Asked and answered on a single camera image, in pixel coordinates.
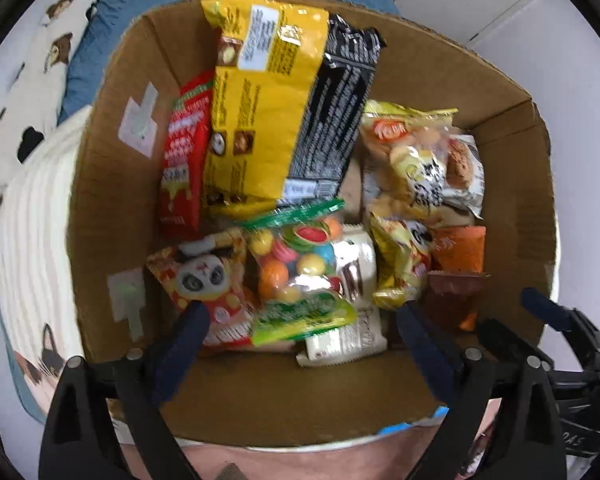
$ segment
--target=striped white cloth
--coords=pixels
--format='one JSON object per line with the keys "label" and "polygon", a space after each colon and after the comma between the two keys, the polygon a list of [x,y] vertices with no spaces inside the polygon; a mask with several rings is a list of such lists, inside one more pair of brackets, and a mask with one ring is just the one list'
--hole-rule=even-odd
{"label": "striped white cloth", "polygon": [[0,309],[16,359],[46,412],[64,361],[84,355],[66,228],[84,107],[25,161],[0,212]]}

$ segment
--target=white wall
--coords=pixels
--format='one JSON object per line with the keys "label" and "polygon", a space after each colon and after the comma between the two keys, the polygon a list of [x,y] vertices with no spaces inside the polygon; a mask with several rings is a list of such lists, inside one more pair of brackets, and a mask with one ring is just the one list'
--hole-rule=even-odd
{"label": "white wall", "polygon": [[[35,29],[52,2],[36,0],[0,45],[0,110]],[[38,478],[42,430],[42,425],[24,411],[16,394],[0,328],[0,433],[7,455],[27,480]]]}
{"label": "white wall", "polygon": [[[529,91],[546,121],[562,239],[559,301],[600,328],[600,39],[569,0],[533,0],[472,48]],[[559,367],[578,369],[553,330],[541,347]]]}

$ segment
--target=orange snack package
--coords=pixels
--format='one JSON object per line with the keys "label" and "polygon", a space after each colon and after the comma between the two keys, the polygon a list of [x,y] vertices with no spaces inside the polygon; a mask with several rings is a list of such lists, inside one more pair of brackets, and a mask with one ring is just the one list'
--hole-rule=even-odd
{"label": "orange snack package", "polygon": [[430,230],[433,236],[433,268],[445,272],[484,270],[484,226],[444,227]]}

